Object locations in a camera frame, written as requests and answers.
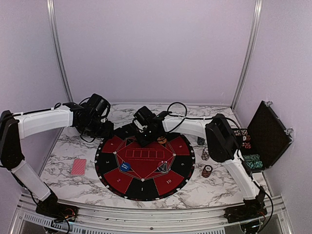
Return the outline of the orange big blind button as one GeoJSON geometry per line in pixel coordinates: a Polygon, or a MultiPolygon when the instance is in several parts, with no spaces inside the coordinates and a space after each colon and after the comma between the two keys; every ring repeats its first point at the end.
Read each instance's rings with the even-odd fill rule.
{"type": "Polygon", "coordinates": [[[157,142],[160,144],[165,144],[167,142],[167,139],[164,136],[158,137],[157,142]]]}

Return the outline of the blue small blind button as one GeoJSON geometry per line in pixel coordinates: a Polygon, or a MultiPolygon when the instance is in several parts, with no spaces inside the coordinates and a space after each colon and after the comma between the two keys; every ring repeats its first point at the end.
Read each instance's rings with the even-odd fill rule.
{"type": "Polygon", "coordinates": [[[120,165],[120,170],[122,172],[131,172],[132,168],[131,168],[131,165],[128,162],[123,162],[120,165]]]}

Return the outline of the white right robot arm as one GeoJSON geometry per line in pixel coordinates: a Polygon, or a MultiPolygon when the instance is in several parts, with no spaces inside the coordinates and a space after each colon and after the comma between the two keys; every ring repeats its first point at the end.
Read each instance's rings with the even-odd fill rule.
{"type": "Polygon", "coordinates": [[[205,138],[210,158],[227,169],[242,192],[244,202],[247,203],[242,206],[242,215],[252,218],[260,211],[259,202],[264,199],[265,193],[239,155],[242,140],[236,137],[230,122],[231,119],[223,114],[213,117],[188,117],[174,115],[167,110],[156,115],[146,106],[134,114],[133,120],[137,129],[136,139],[141,146],[170,133],[205,138]]]}

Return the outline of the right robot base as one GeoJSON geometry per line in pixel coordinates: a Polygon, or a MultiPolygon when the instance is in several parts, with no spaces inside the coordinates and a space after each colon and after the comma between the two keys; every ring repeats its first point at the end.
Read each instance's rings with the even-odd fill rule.
{"type": "Polygon", "coordinates": [[[240,222],[241,230],[244,233],[252,233],[260,230],[260,226],[262,225],[260,219],[266,219],[265,215],[268,213],[264,204],[256,202],[228,207],[224,211],[224,217],[228,223],[240,222]]]}

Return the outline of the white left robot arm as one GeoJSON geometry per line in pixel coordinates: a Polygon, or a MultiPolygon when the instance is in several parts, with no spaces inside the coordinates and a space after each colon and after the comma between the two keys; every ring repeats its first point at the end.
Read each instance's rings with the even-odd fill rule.
{"type": "Polygon", "coordinates": [[[109,138],[114,125],[108,120],[111,105],[98,94],[81,103],[57,103],[54,107],[29,112],[2,112],[0,117],[0,165],[10,171],[37,199],[51,217],[60,215],[61,205],[51,189],[26,161],[21,141],[57,129],[75,128],[92,139],[109,138]]]}

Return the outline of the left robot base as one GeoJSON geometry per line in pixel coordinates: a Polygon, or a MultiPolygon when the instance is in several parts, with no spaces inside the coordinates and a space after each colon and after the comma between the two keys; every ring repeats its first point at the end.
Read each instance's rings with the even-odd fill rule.
{"type": "Polygon", "coordinates": [[[36,213],[48,216],[61,222],[63,220],[75,221],[78,213],[78,207],[62,204],[56,201],[38,201],[36,213]]]}

